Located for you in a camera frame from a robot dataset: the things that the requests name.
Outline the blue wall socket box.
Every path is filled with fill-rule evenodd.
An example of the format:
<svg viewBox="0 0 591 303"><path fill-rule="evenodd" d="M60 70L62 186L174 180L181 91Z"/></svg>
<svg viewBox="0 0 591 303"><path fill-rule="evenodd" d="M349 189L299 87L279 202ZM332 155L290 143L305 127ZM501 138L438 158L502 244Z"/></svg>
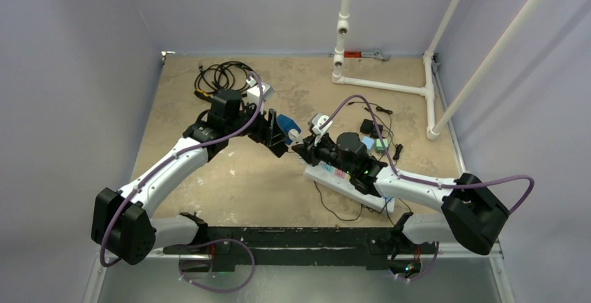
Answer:
<svg viewBox="0 0 591 303"><path fill-rule="evenodd" d="M279 128L285 133L285 144L291 145L294 141L299 140L301 129L297 123L288 116L280 114L277 116L277 124Z"/></svg>

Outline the white colourful power strip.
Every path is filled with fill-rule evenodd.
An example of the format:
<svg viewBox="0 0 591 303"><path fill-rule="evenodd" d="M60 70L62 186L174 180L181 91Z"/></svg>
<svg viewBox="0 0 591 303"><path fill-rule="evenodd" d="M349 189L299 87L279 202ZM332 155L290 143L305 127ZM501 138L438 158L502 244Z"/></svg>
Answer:
<svg viewBox="0 0 591 303"><path fill-rule="evenodd" d="M330 166L329 164L320 162L317 166L307 165L304 170L304 175L312 179L314 182L338 192L343 196L349 197L372 210L383 211L383 207L385 206L388 213L394 212L395 200L393 198L374 196L359 192L349 182L348 174Z"/></svg>

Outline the blue plug adapter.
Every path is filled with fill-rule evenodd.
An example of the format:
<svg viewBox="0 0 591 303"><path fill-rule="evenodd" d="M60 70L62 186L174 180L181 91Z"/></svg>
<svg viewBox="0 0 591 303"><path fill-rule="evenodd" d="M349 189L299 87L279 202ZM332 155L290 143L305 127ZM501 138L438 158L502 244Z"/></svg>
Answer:
<svg viewBox="0 0 591 303"><path fill-rule="evenodd" d="M370 137L363 136L361 142L366 146L367 152L370 153L376 144L376 141Z"/></svg>

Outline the green plug adapter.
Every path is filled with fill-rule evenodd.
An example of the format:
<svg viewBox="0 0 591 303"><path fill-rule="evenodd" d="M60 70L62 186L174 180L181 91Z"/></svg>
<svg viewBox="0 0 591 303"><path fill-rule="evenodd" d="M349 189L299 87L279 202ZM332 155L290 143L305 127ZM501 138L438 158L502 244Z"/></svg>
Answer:
<svg viewBox="0 0 591 303"><path fill-rule="evenodd" d="M384 154L387 153L389 150L389 145L390 142L387 138L385 139L376 139L376 144L375 144L375 152L378 154Z"/></svg>

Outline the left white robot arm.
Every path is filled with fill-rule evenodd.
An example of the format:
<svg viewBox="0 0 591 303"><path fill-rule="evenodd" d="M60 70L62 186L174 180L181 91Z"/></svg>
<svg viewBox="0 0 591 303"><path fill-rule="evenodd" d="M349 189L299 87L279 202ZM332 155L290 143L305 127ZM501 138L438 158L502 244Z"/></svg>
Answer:
<svg viewBox="0 0 591 303"><path fill-rule="evenodd" d="M234 137L249 137L281 157L287 152L286 134L274 109L263 103L274 90L268 84L247 91L248 101L237 90L221 90L210 99L173 148L146 173L120 187L104 188L95 198L91 239L100 245L100 262L111 264L106 251L130 265L144 260L155 248L181 244L192 254L208 244L205 224L194 215L155 220L152 215L176 187L209 163Z"/></svg>

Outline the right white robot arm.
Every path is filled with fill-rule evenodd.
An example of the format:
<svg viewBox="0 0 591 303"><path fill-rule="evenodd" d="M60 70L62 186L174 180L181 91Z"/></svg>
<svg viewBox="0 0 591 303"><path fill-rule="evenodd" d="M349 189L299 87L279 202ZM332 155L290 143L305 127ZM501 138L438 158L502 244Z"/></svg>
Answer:
<svg viewBox="0 0 591 303"><path fill-rule="evenodd" d="M336 141L327 134L310 136L291 148L306 164L308 178L373 210L391 210L399 200L431 208L430 215L405 215L395 225L391 242L401 252L424 242L457 242L487 255L509 218L507 207L476 176L434 178L395 171L370 155L354 132Z"/></svg>

